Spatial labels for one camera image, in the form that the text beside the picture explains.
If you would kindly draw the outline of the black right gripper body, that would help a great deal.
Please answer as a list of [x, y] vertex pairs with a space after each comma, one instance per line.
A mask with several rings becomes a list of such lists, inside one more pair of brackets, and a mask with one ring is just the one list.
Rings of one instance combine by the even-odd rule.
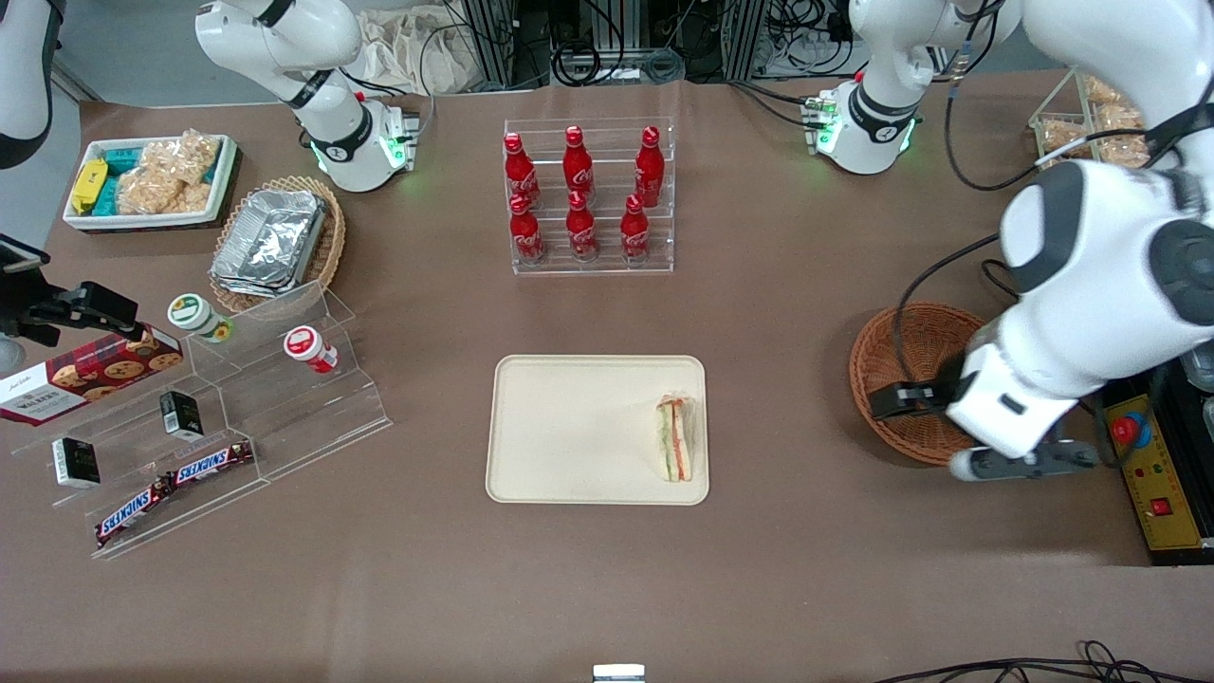
[[66, 289], [49, 284], [42, 273], [2, 273], [2, 336], [19, 338], [15, 337], [17, 320], [53, 323], [59, 329], [59, 337], [62, 328], [90, 328], [80, 312], [74, 311], [68, 300], [59, 297], [61, 294], [66, 294]]

